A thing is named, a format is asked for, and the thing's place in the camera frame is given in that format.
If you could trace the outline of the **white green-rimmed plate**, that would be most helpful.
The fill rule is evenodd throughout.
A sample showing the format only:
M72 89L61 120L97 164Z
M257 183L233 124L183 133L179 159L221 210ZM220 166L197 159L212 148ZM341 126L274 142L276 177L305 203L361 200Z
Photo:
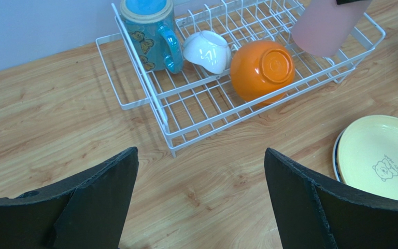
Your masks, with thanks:
M341 182L341 183L343 183L343 180L342 180L342 176L341 176L341 173L340 173L340 170L339 170L339 166L338 166L337 152L338 152L339 141L340 141L341 136L343 135L344 131L345 131L345 129L343 129L342 132L338 135L338 137L337 137L337 139L336 139L336 141L334 143L333 151L332 151L333 171L334 171L336 180Z

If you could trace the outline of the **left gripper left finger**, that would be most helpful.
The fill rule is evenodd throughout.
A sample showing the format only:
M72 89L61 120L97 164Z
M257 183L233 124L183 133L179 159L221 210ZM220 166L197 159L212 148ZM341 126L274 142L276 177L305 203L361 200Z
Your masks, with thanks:
M16 198L0 198L0 248L118 248L138 149Z

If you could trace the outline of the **yellow plate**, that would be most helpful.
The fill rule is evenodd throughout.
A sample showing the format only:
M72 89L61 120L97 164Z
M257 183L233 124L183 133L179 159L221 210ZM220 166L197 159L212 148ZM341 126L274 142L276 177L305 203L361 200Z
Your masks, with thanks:
M344 184L398 200L398 118L370 115L351 123L337 160Z

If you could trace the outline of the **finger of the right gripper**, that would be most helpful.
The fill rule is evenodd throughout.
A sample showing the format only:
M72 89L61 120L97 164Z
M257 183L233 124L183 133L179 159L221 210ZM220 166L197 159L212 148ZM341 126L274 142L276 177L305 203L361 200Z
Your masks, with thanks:
M361 1L361 0L336 0L336 4L344 5L344 4L349 4L349 3L358 2L358 1Z

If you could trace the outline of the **pink plastic cup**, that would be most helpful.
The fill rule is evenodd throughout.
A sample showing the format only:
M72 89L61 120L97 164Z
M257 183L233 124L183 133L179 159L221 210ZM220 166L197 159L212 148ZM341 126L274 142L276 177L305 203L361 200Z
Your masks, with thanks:
M335 0L314 0L291 29L295 44L314 56L334 55L345 42L371 1L337 5Z

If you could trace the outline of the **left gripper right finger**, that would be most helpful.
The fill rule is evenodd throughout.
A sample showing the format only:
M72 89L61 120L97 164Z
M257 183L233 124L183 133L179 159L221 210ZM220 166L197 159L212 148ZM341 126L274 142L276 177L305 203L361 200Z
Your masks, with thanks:
M398 200L350 187L271 148L264 170L283 248L398 248Z

